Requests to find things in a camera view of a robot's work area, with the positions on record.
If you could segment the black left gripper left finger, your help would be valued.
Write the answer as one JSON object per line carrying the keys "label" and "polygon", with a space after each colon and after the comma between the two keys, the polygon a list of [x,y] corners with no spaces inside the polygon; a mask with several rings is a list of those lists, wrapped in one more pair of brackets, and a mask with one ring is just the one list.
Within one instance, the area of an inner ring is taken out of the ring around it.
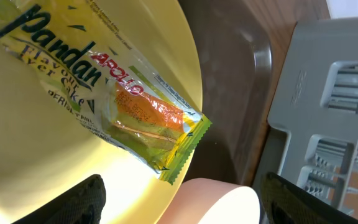
{"label": "black left gripper left finger", "polygon": [[105,204],[104,181],[94,174],[14,224],[99,224]]}

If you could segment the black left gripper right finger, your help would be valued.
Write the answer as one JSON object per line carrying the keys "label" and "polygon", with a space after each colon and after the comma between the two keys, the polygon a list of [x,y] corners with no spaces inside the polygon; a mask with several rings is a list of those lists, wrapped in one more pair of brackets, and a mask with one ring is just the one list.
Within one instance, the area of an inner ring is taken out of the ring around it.
{"label": "black left gripper right finger", "polygon": [[358,224],[358,220],[301,188],[268,172],[261,181],[261,201],[270,224]]}

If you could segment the yellow plate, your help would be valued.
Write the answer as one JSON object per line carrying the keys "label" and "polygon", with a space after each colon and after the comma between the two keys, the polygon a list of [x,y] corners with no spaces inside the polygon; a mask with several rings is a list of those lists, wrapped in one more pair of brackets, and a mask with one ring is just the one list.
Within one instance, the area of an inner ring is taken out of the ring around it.
{"label": "yellow plate", "polygon": [[[96,1],[158,74],[201,113],[195,42],[177,1]],[[178,192],[130,152],[94,135],[43,88],[35,70],[0,44],[0,223],[13,223],[98,174],[100,223],[156,223]]]}

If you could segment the pink bowl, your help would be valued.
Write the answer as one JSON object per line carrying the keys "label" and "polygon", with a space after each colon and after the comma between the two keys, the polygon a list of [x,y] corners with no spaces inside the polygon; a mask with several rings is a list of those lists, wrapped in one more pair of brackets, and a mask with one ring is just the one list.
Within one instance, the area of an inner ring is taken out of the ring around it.
{"label": "pink bowl", "polygon": [[159,223],[258,224],[260,203],[255,190],[205,178],[183,183]]}

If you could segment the pandan cake wrapper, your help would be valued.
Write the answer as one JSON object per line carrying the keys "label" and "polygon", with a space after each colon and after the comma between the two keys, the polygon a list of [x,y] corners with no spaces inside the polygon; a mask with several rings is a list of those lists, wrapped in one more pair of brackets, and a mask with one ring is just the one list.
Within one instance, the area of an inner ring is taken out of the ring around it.
{"label": "pandan cake wrapper", "polygon": [[210,126],[96,1],[0,1],[0,44],[85,128],[174,183]]}

